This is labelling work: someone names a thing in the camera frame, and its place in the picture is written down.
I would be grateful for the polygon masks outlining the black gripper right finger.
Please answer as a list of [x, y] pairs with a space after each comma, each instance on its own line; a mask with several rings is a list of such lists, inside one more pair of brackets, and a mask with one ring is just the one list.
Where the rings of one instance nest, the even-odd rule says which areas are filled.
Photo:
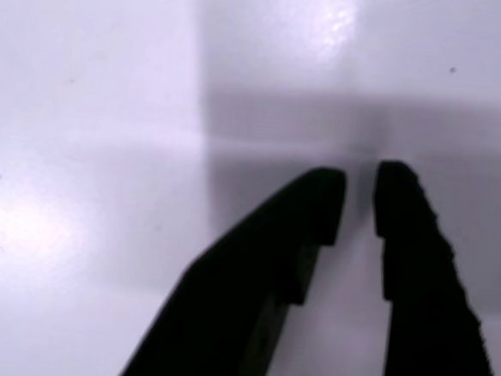
[[405, 162], [380, 162], [373, 203], [391, 305], [383, 376], [494, 376], [454, 250], [418, 175]]

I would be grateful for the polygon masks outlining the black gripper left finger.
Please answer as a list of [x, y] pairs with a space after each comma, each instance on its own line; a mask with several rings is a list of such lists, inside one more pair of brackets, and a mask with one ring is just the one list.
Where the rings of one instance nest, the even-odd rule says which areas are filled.
[[332, 246], [346, 174], [317, 167], [279, 189], [180, 277], [119, 376], [266, 376], [291, 306]]

